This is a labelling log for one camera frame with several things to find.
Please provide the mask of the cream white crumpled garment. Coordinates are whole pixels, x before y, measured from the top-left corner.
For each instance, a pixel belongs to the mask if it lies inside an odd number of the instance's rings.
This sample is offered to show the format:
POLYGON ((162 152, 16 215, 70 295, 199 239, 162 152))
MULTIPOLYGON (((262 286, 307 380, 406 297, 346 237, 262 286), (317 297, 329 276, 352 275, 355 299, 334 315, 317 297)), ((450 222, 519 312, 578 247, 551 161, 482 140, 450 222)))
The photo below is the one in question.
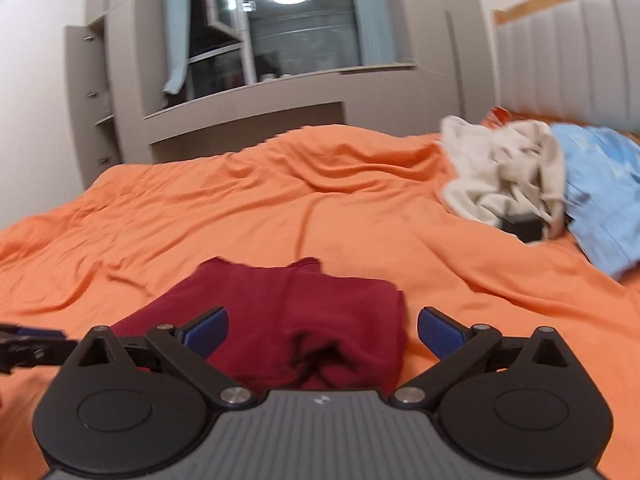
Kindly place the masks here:
POLYGON ((495 228, 506 216, 536 214, 543 238, 563 233, 565 162, 549 125, 520 120, 491 129, 450 115, 440 133, 458 174, 442 188, 451 212, 495 228))

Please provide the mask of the grey padded headboard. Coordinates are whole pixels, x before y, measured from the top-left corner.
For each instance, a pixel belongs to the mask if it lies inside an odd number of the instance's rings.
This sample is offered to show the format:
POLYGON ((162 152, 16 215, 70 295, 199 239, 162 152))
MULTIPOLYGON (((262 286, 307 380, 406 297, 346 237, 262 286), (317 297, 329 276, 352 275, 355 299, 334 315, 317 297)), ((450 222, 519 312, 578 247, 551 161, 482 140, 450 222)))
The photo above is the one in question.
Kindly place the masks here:
POLYGON ((526 0, 494 13, 515 117, 639 132, 639 0, 526 0))

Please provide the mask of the light blue pillow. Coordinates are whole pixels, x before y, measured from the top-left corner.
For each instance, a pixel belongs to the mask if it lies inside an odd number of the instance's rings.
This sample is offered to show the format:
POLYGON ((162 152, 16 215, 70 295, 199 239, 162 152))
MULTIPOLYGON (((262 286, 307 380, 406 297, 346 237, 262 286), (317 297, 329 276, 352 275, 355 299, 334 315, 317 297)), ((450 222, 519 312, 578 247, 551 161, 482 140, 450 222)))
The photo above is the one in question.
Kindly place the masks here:
POLYGON ((568 229, 614 280, 639 264, 639 145, 602 127, 553 124, 566 170, 568 229))

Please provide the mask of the grey built-in cabinet unit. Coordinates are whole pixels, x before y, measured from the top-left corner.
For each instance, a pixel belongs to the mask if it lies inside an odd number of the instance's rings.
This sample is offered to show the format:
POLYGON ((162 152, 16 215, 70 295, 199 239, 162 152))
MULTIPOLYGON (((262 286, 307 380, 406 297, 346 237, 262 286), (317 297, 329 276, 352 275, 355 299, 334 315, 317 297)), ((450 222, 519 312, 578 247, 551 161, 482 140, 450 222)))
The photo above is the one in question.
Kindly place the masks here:
POLYGON ((413 136, 495 99, 480 0, 86 0, 64 47, 83 185, 303 126, 413 136))

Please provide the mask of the dark red cloth garment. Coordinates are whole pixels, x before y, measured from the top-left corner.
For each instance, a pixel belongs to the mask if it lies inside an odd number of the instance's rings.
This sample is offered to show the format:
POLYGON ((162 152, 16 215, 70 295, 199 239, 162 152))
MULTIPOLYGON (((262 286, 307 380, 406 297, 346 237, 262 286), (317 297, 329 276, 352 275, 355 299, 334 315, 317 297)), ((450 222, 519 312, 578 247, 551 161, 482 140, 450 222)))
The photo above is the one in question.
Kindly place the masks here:
POLYGON ((113 327, 141 336, 222 307, 229 333, 211 366, 261 394, 270 389, 375 389, 398 382, 407 344, 405 298, 393 284, 323 273, 315 258, 254 268, 213 258, 113 327))

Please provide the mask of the light blue right curtain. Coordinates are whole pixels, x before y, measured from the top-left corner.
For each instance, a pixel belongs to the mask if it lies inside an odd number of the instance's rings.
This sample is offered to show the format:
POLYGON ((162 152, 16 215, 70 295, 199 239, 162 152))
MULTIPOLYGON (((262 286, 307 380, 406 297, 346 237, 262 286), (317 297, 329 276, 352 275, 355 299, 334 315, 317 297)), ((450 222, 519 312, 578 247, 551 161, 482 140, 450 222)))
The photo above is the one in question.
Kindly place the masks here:
POLYGON ((387 0, 354 0, 363 65, 397 61, 393 23, 387 0))

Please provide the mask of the orange cloth near headboard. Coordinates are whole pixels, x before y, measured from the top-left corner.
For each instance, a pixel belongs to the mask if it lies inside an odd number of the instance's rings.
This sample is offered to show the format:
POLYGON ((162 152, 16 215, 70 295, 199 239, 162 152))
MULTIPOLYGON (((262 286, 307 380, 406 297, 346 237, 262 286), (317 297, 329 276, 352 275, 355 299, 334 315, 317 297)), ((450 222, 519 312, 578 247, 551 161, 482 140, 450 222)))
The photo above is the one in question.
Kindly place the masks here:
POLYGON ((498 129, 511 120, 511 114, 501 106, 493 106, 482 119, 480 124, 489 129, 498 129))

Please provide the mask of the light blue left curtain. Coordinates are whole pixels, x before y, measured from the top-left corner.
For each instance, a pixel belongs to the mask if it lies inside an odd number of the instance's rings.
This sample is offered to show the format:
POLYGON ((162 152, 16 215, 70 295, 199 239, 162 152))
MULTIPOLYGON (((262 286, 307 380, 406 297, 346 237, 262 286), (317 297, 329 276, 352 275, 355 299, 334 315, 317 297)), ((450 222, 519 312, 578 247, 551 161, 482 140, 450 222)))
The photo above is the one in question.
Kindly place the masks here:
POLYGON ((191 0, 163 0, 167 80, 163 92, 176 96, 186 82, 189 65, 191 0))

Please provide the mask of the window with dark glass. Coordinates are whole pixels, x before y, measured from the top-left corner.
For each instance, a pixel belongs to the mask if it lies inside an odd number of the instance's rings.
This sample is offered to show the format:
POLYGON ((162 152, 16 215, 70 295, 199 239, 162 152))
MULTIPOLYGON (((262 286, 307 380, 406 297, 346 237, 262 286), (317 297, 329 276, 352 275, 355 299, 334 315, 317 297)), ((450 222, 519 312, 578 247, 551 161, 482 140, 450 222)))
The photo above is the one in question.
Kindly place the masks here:
POLYGON ((191 0, 188 100, 360 65, 354 0, 191 0))

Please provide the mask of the orange bed duvet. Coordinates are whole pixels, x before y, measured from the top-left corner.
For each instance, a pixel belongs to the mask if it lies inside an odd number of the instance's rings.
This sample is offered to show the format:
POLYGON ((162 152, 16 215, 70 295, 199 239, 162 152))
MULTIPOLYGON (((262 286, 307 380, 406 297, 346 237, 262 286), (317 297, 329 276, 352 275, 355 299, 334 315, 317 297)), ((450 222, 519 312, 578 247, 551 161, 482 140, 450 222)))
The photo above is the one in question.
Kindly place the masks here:
POLYGON ((281 134, 235 154, 107 170, 71 203, 1 234, 1 317, 80 337, 144 307, 214 257, 394 283, 507 335, 555 327, 608 401, 601 471, 639 474, 639 277, 614 281, 564 235, 525 245, 450 214, 438 136, 346 126, 281 134))

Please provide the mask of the small black box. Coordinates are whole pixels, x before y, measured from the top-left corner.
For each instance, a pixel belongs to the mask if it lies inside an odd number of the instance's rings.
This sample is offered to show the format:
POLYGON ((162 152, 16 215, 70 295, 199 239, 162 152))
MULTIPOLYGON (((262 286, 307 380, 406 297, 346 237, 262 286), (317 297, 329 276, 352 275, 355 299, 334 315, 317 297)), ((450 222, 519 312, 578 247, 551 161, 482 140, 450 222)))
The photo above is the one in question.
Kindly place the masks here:
POLYGON ((502 217, 499 229, 515 236, 525 244, 540 242, 544 239, 544 219, 532 212, 502 217))

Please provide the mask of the light blue curtain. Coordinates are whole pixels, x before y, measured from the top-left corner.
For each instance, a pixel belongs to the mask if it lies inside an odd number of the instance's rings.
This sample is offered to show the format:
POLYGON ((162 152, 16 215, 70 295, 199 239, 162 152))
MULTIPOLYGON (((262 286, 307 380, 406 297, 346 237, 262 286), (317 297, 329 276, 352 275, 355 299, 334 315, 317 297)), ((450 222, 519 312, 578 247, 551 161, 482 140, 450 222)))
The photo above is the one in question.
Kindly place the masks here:
POLYGON ((393 23, 387 0, 354 0, 363 65, 397 61, 393 23))
POLYGON ((167 80, 163 92, 176 96, 186 82, 189 65, 191 0, 163 0, 167 80))

